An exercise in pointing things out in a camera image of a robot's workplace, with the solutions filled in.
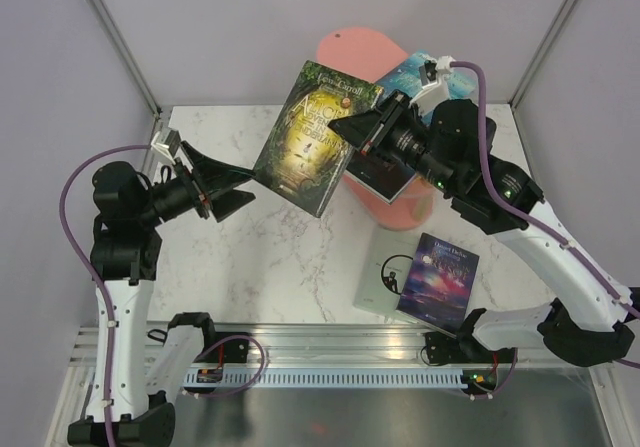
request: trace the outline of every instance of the white marble table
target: white marble table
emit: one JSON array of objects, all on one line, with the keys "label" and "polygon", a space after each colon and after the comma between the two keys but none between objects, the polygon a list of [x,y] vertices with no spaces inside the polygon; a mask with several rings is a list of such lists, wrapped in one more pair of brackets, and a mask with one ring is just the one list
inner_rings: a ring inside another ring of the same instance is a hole
[{"label": "white marble table", "polygon": [[[279,106],[176,107],[170,127],[205,155],[253,167]],[[498,125],[493,153],[526,168],[507,105],[488,109]],[[257,183],[257,199],[223,223],[193,212],[159,228],[164,239],[149,318],[208,311],[216,322],[382,323],[352,306],[376,223],[340,184],[321,219]],[[441,196],[416,230],[480,256],[470,308],[527,308],[553,296],[515,254],[461,220]]]}]

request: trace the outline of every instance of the gray wall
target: gray wall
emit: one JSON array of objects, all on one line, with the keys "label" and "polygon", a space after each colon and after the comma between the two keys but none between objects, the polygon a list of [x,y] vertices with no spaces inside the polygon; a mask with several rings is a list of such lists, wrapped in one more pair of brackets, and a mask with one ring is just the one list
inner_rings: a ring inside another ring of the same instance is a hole
[{"label": "gray wall", "polygon": [[[639,11],[640,0],[582,0],[519,109],[559,217],[632,286],[640,286]],[[640,341],[629,358],[640,361]],[[618,370],[640,418],[640,372]]]},{"label": "gray wall", "polygon": [[[58,222],[60,190],[93,153],[148,140],[151,115],[83,0],[0,0],[0,31],[0,438],[34,447],[95,312]],[[91,193],[87,175],[69,199],[86,248]]]},{"label": "gray wall", "polygon": [[508,100],[562,0],[105,0],[160,104],[279,103],[353,25],[480,63]]}]

